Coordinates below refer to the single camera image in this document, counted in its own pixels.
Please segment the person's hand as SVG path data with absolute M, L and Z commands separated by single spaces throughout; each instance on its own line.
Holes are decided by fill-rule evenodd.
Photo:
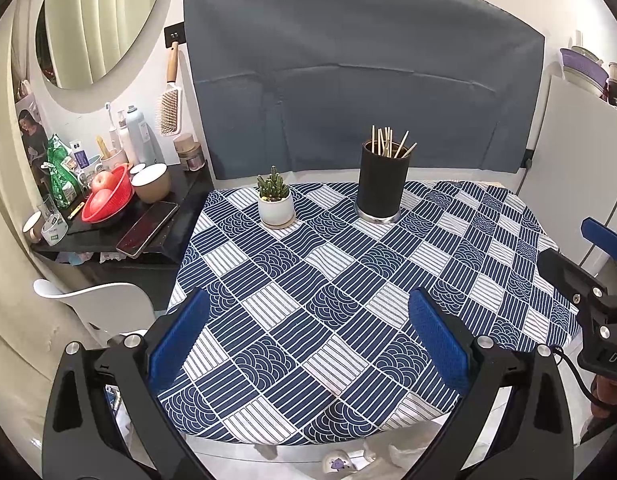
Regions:
M 607 377 L 596 375 L 592 384 L 593 397 L 604 404 L 617 405 L 617 382 Z M 601 408 L 599 405 L 591 404 L 592 416 L 605 419 L 611 415 L 611 411 Z

